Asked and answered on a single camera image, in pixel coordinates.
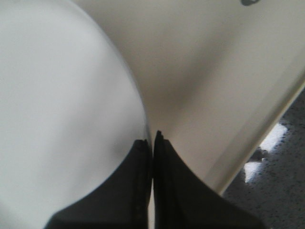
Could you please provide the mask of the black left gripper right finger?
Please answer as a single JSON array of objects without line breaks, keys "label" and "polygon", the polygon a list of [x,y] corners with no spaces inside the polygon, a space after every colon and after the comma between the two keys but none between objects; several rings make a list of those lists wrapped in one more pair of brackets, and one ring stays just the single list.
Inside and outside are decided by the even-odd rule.
[{"label": "black left gripper right finger", "polygon": [[157,229],[264,229],[254,215],[223,199],[202,182],[157,131],[153,192]]}]

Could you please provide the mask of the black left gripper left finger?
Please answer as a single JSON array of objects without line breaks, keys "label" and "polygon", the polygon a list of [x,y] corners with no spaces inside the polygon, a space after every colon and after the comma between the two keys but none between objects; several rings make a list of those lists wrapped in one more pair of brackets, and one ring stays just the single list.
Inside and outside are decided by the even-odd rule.
[{"label": "black left gripper left finger", "polygon": [[93,192],[55,213],[49,229],[146,229],[153,154],[134,141],[118,168]]}]

